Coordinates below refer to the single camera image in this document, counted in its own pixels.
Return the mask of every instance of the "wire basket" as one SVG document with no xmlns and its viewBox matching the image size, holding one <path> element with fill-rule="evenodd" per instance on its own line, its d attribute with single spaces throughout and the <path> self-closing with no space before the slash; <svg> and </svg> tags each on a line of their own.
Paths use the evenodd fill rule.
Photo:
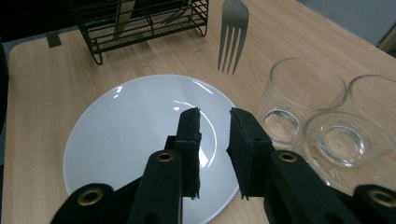
<svg viewBox="0 0 396 224">
<path fill-rule="evenodd" d="M 66 0 L 97 64 L 102 53 L 197 28 L 206 35 L 209 0 Z"/>
</svg>

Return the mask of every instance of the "table surface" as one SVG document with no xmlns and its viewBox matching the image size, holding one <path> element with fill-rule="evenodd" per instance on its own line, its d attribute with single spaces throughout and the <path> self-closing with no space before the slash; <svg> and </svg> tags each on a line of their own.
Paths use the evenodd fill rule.
<svg viewBox="0 0 396 224">
<path fill-rule="evenodd" d="M 79 31 L 18 45 L 10 54 L 2 223 L 49 223 L 67 198 L 63 157 L 81 114 L 123 82 L 181 74 L 207 82 L 237 107 L 258 110 L 271 66 L 290 57 L 331 66 L 346 84 L 358 75 L 396 77 L 396 59 L 294 0 L 246 0 L 247 41 L 234 75 L 217 70 L 222 1 L 210 2 L 207 36 L 195 30 L 115 49 L 96 65 Z M 211 223 L 267 223 L 263 198 L 237 193 Z"/>
</svg>

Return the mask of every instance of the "white plate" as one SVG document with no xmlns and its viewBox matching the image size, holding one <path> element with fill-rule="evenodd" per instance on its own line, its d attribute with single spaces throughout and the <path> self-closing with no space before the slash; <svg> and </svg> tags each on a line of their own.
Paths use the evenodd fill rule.
<svg viewBox="0 0 396 224">
<path fill-rule="evenodd" d="M 105 183 L 114 190 L 144 172 L 149 155 L 176 135 L 182 111 L 201 109 L 200 199 L 183 201 L 184 223 L 206 223 L 237 191 L 226 153 L 233 103 L 203 81 L 178 75 L 140 77 L 97 99 L 79 118 L 64 152 L 67 191 Z"/>
</svg>

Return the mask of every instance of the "dish rack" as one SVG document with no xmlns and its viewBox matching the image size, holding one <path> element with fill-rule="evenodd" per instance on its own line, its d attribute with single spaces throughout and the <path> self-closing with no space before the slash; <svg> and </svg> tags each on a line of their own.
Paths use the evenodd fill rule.
<svg viewBox="0 0 396 224">
<path fill-rule="evenodd" d="M 66 3 L 97 64 L 103 64 L 102 53 L 109 50 L 194 28 L 201 36 L 207 31 L 209 0 L 66 0 Z"/>
</svg>

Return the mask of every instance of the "brass screw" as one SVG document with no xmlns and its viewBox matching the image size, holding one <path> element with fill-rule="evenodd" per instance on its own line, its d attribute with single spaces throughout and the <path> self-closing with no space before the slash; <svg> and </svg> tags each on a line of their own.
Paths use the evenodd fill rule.
<svg viewBox="0 0 396 224">
<path fill-rule="evenodd" d="M 392 197 L 381 190 L 372 189 L 369 191 L 370 198 L 376 203 L 382 204 L 386 207 L 396 207 L 396 198 Z"/>
<path fill-rule="evenodd" d="M 283 152 L 283 153 L 279 154 L 279 158 L 282 161 L 287 161 L 287 162 L 295 162 L 295 161 L 297 161 L 297 158 L 293 154 L 287 153 L 287 152 Z"/>
<path fill-rule="evenodd" d="M 86 189 L 78 196 L 78 204 L 81 206 L 90 206 L 99 202 L 103 198 L 103 190 L 100 188 Z"/>
<path fill-rule="evenodd" d="M 164 152 L 157 156 L 158 161 L 171 161 L 174 156 L 171 153 Z"/>
</svg>

